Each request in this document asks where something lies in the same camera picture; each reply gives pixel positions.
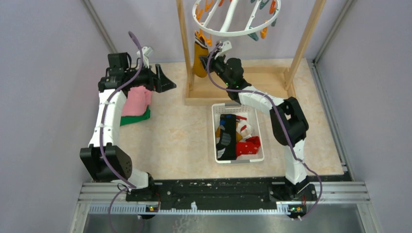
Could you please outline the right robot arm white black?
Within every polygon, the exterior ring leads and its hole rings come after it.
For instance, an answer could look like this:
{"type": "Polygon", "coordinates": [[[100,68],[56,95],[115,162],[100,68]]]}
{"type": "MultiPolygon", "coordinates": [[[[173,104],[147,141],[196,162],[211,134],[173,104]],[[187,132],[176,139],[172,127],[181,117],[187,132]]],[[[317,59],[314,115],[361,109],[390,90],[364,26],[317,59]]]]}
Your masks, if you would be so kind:
{"type": "Polygon", "coordinates": [[[295,97],[278,98],[256,89],[245,80],[239,58],[226,60],[225,57],[206,55],[199,59],[208,76],[214,72],[224,82],[224,86],[217,87],[226,91],[231,100],[270,117],[275,139],[286,147],[285,178],[289,184],[285,186],[285,194],[291,200],[298,200],[305,192],[303,184],[307,183],[303,147],[309,129],[298,100],[295,97]]]}

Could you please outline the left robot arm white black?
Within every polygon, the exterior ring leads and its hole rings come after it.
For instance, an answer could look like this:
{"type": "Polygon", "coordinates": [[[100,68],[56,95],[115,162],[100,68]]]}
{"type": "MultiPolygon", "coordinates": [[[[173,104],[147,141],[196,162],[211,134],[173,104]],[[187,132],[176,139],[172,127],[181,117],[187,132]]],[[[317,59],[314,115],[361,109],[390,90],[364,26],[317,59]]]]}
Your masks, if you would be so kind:
{"type": "Polygon", "coordinates": [[[165,76],[159,64],[152,71],[150,53],[137,55],[136,67],[131,66],[131,56],[126,52],[108,55],[109,67],[98,82],[96,125],[88,146],[80,150],[80,159],[93,181],[123,183],[129,189],[137,189],[137,194],[148,201],[156,193],[149,173],[134,168],[130,156],[119,147],[121,114],[131,88],[143,86],[162,93],[176,88],[176,84],[165,76]]]}

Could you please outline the white round clip hanger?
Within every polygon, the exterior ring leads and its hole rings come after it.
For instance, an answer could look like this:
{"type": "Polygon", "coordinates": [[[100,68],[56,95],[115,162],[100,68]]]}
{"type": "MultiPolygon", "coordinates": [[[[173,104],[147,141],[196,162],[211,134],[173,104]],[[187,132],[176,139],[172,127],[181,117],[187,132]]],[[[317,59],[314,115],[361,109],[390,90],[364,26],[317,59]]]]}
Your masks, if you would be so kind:
{"type": "Polygon", "coordinates": [[[201,32],[218,37],[267,37],[276,25],[281,0],[197,0],[191,17],[201,32]]]}

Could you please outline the black sock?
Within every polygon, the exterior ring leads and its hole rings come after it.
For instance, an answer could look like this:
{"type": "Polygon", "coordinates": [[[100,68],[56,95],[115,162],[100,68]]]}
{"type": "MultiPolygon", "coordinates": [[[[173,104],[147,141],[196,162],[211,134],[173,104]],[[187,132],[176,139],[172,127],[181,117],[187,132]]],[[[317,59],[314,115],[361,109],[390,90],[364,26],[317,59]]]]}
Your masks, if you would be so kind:
{"type": "Polygon", "coordinates": [[[219,140],[216,143],[216,153],[218,161],[236,160],[236,123],[234,114],[221,114],[219,121],[219,140]]]}

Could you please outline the mustard yellow sock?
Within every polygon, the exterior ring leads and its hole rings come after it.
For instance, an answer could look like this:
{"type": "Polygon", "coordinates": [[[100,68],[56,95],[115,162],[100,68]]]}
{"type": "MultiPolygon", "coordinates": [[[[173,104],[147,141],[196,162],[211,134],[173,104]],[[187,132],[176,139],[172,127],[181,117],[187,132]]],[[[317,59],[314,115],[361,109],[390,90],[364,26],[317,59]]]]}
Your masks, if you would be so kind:
{"type": "MultiPolygon", "coordinates": [[[[217,128],[215,131],[215,138],[218,140],[220,138],[221,129],[220,127],[217,128]]],[[[236,128],[236,142],[240,142],[243,139],[242,135],[239,133],[238,129],[236,128]]]]}
{"type": "Polygon", "coordinates": [[[193,66],[192,66],[192,71],[193,74],[200,77],[204,78],[207,75],[207,72],[205,71],[205,68],[203,66],[203,63],[200,59],[201,56],[207,56],[209,54],[208,52],[208,46],[206,45],[205,40],[200,36],[198,31],[195,31],[194,34],[194,60],[193,60],[193,66]]]}

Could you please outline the red sock white cuff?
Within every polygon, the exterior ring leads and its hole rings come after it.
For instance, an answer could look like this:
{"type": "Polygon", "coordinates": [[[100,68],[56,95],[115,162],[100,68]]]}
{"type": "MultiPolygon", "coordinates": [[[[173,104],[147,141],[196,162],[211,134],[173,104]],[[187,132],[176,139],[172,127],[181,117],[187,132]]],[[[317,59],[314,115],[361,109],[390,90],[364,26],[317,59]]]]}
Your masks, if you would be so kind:
{"type": "Polygon", "coordinates": [[[246,117],[239,116],[239,115],[235,115],[235,117],[236,117],[236,121],[237,121],[237,122],[239,122],[239,121],[247,121],[247,118],[246,118],[246,117]]]}

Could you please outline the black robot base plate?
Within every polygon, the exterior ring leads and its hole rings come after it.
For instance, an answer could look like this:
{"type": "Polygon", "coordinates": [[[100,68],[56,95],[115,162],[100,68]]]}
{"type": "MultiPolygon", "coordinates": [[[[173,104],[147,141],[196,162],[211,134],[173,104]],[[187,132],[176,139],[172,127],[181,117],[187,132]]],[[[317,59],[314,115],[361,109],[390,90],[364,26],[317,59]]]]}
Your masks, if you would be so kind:
{"type": "Polygon", "coordinates": [[[128,202],[153,201],[161,210],[271,210],[282,201],[308,204],[318,198],[313,184],[293,187],[282,177],[154,180],[126,195],[128,202]]]}

